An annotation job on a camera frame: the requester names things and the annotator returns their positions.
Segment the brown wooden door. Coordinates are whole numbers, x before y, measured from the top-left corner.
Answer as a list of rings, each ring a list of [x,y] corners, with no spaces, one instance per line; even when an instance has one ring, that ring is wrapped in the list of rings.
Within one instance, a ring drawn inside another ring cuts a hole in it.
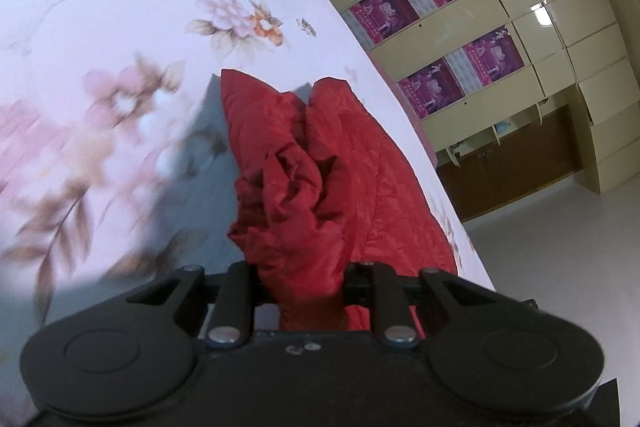
[[[437,167],[454,210],[466,222],[487,215],[582,170],[570,110],[563,106],[541,124],[526,124]]]

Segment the white floral bed sheet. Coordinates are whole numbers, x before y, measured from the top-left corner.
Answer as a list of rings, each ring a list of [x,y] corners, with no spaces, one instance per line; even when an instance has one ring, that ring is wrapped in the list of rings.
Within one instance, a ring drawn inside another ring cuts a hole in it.
[[[410,162],[462,277],[490,285],[386,79],[329,0],[1,0],[1,421],[43,325],[187,263],[222,271],[239,170],[219,75],[345,80]]]

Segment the cream wardrobe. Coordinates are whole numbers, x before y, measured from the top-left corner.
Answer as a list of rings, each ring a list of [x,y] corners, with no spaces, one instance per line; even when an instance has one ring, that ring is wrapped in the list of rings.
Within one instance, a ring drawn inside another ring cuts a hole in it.
[[[567,103],[586,187],[639,171],[639,86],[610,0],[330,0],[434,150],[471,150]]]

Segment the lower left purple poster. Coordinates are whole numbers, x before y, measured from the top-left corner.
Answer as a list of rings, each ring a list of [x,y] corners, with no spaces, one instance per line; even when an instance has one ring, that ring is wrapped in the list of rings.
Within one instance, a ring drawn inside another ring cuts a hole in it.
[[[443,58],[401,79],[398,86],[420,119],[464,97],[454,73]]]

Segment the red puffer jacket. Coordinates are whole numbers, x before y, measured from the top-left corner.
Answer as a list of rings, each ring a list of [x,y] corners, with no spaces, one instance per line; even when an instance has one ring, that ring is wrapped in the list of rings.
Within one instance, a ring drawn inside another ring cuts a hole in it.
[[[352,262],[456,271],[408,160],[347,82],[323,78],[299,98],[227,69],[220,87],[240,169],[229,236],[276,300],[281,329],[366,329],[368,312],[343,303]]]

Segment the lower right purple poster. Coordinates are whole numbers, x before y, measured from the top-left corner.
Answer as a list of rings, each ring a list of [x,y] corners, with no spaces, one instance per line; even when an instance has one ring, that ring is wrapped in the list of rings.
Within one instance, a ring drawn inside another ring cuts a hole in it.
[[[525,66],[511,31],[500,26],[445,56],[459,86],[470,95]]]

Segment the upper left purple poster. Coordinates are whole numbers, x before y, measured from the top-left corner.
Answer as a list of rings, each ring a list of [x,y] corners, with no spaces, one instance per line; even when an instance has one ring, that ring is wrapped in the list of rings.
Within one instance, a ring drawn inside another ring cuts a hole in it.
[[[409,0],[361,0],[341,17],[367,51],[419,19]]]

